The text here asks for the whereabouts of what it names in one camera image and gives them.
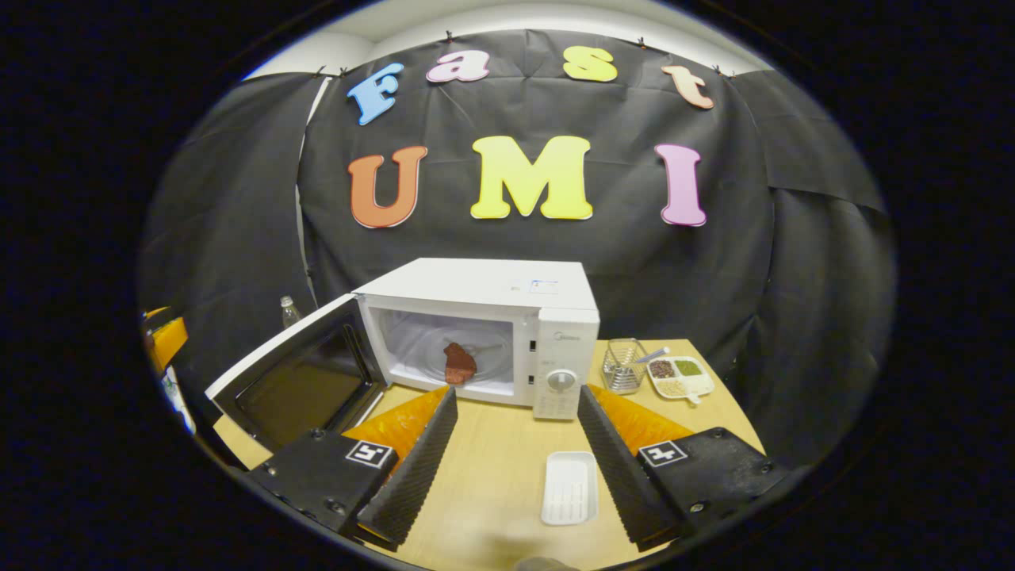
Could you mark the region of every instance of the screw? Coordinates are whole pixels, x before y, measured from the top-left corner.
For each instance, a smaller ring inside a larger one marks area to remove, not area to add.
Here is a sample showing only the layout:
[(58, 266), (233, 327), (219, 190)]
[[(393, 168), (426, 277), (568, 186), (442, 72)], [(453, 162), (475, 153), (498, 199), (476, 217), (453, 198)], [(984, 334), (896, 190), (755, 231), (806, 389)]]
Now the screw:
[(331, 511), (337, 513), (338, 515), (345, 515), (345, 508), (342, 507), (342, 504), (336, 502), (335, 500), (333, 500), (331, 498), (328, 498), (327, 500), (325, 500), (324, 501), (324, 505), (325, 505), (325, 507), (327, 507)]

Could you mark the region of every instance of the blue letter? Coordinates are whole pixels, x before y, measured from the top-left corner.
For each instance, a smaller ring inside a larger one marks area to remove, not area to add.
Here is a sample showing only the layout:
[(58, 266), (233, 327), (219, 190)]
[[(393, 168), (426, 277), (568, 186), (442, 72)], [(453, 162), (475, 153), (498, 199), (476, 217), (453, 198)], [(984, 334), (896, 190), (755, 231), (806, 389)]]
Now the blue letter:
[(395, 104), (395, 97), (385, 98), (381, 93), (395, 92), (395, 89), (398, 88), (398, 79), (395, 79), (392, 73), (398, 73), (403, 69), (405, 66), (400, 63), (389, 64), (381, 71), (367, 77), (362, 83), (349, 89), (349, 92), (345, 94), (347, 97), (356, 97), (359, 110), (363, 113), (359, 118), (360, 125), (369, 123), (378, 115)]

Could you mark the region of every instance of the beans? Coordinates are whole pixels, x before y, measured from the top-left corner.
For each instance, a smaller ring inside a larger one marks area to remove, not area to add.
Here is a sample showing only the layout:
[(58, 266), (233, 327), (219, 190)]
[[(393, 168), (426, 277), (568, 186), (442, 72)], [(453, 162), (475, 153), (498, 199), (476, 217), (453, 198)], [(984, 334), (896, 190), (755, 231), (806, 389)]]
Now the beans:
[(670, 379), (677, 375), (673, 372), (673, 366), (669, 361), (653, 361), (649, 364), (649, 370), (657, 379)]

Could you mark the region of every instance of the metal utensil holder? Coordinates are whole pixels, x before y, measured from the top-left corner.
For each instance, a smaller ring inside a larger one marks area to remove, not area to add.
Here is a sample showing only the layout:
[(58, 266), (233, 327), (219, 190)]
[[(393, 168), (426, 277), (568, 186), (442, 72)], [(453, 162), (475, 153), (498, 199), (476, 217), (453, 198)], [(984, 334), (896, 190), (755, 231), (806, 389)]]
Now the metal utensil holder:
[(610, 340), (603, 358), (603, 384), (617, 395), (636, 392), (648, 372), (648, 363), (634, 363), (648, 355), (637, 340)]

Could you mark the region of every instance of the white plastic tray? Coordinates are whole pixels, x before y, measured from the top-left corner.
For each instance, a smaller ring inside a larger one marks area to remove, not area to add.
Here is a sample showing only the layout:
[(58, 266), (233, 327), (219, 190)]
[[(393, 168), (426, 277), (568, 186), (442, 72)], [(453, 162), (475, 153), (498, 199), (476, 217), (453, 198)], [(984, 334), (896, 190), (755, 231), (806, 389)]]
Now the white plastic tray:
[[(676, 376), (665, 379), (657, 378), (652, 372), (652, 364), (658, 361), (668, 361), (673, 367), (673, 372)], [(697, 367), (698, 371), (701, 371), (701, 374), (681, 374), (680, 370), (677, 369), (678, 361), (689, 361), (693, 363), (694, 366)], [(653, 359), (649, 362), (649, 378), (652, 379), (652, 384), (656, 387), (656, 392), (658, 392), (663, 399), (686, 399), (690, 401), (692, 405), (699, 405), (701, 400), (698, 398), (708, 395), (716, 388), (716, 383), (713, 382), (712, 376), (708, 375), (704, 366), (693, 357), (660, 357), (659, 359)]]
[(554, 452), (546, 459), (543, 523), (574, 525), (599, 515), (596, 457), (591, 452)]

